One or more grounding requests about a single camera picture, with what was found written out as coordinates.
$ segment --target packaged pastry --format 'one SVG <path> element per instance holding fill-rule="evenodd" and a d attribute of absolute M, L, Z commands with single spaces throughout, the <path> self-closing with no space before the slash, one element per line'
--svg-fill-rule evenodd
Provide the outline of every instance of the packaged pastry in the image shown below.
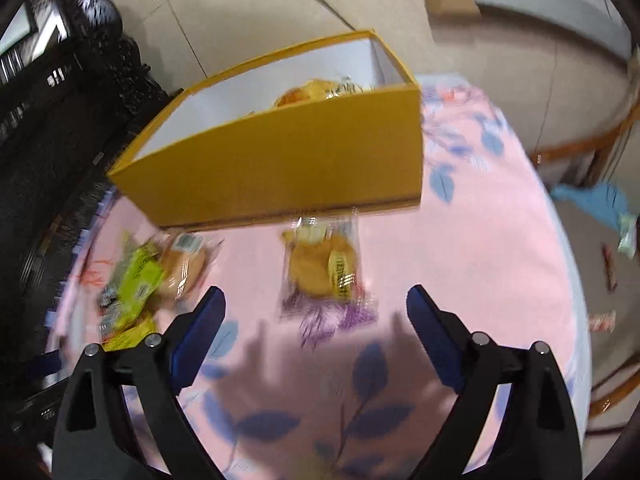
<path fill-rule="evenodd" d="M 282 241 L 280 316 L 302 317 L 302 346 L 378 319 L 376 301 L 360 283 L 355 215 L 299 218 Z"/>
<path fill-rule="evenodd" d="M 287 90 L 274 103 L 273 107 L 278 108 L 306 100 L 331 99 L 340 95 L 363 93 L 364 89 L 353 83 L 350 78 L 342 78 L 340 82 L 327 81 L 325 79 L 312 79 L 302 86 Z"/>
<path fill-rule="evenodd" d="M 160 256 L 164 279 L 158 286 L 157 294 L 163 299 L 179 300 L 193 288 L 206 259 L 207 252 L 201 236 L 172 233 Z"/>

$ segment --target blue gripper pad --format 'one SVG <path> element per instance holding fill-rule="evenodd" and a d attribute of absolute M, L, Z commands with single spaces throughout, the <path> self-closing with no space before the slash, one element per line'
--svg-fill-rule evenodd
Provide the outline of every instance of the blue gripper pad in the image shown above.
<path fill-rule="evenodd" d="M 420 285 L 412 286 L 406 295 L 406 312 L 440 381 L 459 394 L 465 385 L 462 352 L 440 322 L 438 307 Z"/>
<path fill-rule="evenodd" d="M 210 286 L 190 315 L 188 329 L 171 355 L 170 384 L 174 393 L 193 384 L 211 342 L 225 319 L 225 311 L 225 295 L 216 286 Z"/>

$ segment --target pink blanket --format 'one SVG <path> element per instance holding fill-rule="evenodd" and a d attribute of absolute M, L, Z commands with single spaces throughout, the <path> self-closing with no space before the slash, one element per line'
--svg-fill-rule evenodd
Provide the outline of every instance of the pink blanket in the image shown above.
<path fill-rule="evenodd" d="M 516 135 L 479 89 L 424 88 L 423 102 L 420 208 L 359 218 L 364 285 L 379 304 L 376 324 L 339 333 L 315 351 L 301 349 L 300 322 L 280 322 L 276 314 L 282 226 L 210 234 L 224 241 L 200 294 L 220 287 L 227 314 L 179 400 L 227 479 L 408 476 L 455 400 L 407 319 L 404 301 L 416 283 L 469 330 L 499 344 L 547 341 L 568 371 L 575 342 L 568 270 L 544 191 Z M 124 230 L 141 242 L 154 232 L 125 198 L 65 293 L 58 333 L 65 333 L 75 304 L 86 310 L 85 343 L 97 340 L 95 296 Z M 172 315 L 158 318 L 164 329 Z M 126 396 L 149 462 L 164 468 L 135 390 Z M 470 468 L 486 459 L 505 402 L 498 394 Z"/>

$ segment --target snack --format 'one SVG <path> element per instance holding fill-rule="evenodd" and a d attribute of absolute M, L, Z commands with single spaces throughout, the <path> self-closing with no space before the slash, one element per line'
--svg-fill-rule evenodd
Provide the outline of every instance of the snack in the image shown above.
<path fill-rule="evenodd" d="M 158 288 L 163 276 L 151 243 L 135 247 L 126 235 L 123 257 L 98 296 L 100 339 L 105 349 L 135 346 L 147 333 L 155 331 L 153 318 L 143 314 L 146 301 Z"/>
<path fill-rule="evenodd" d="M 355 216 L 299 218 L 282 233 L 285 265 L 280 315 L 300 316 L 302 346 L 378 320 L 377 302 L 360 284 Z"/>
<path fill-rule="evenodd" d="M 178 232 L 171 235 L 160 257 L 164 279 L 158 287 L 163 298 L 179 300 L 191 290 L 206 261 L 201 236 Z"/>
<path fill-rule="evenodd" d="M 282 240 L 286 247 L 284 314 L 306 310 L 316 300 L 342 304 L 361 300 L 354 217 L 300 218 L 282 233 Z"/>
<path fill-rule="evenodd" d="M 310 296 L 351 299 L 356 251 L 340 233 L 319 242 L 297 241 L 289 256 L 289 281 Z"/>
<path fill-rule="evenodd" d="M 121 350 L 123 348 L 133 348 L 147 335 L 156 331 L 156 324 L 154 323 L 153 316 L 148 312 L 145 312 L 138 318 L 131 328 L 103 342 L 102 348 L 104 348 L 105 352 Z"/>
<path fill-rule="evenodd" d="M 363 93 L 364 89 L 353 82 L 349 77 L 342 78 L 340 82 L 324 79 L 312 79 L 302 86 L 287 90 L 273 104 L 274 108 L 290 105 L 300 101 L 331 99 L 345 94 Z"/>

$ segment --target yellow cardboard box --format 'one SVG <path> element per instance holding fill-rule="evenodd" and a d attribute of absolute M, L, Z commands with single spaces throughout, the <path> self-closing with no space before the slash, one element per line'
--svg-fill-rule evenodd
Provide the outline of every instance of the yellow cardboard box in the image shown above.
<path fill-rule="evenodd" d="M 346 76 L 373 90 L 271 108 L 310 79 Z M 109 176 L 162 227 L 415 205 L 420 89 L 372 31 L 299 44 L 184 91 Z"/>

